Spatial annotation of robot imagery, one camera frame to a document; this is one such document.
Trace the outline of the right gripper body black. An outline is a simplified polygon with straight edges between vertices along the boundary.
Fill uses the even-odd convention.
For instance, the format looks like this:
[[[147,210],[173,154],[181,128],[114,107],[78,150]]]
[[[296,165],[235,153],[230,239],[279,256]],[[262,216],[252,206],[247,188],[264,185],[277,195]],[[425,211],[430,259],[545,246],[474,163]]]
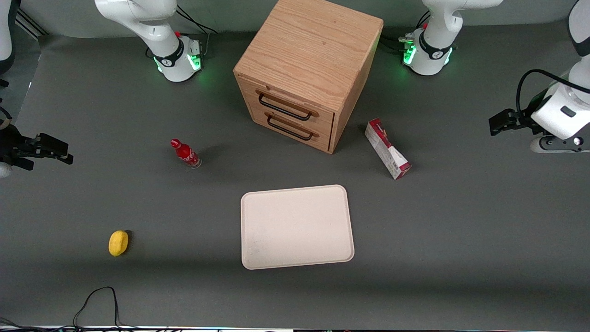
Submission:
[[[0,131],[1,162],[8,167],[27,171],[34,168],[34,162],[27,159],[36,153],[35,141],[20,134],[16,126],[8,124]]]

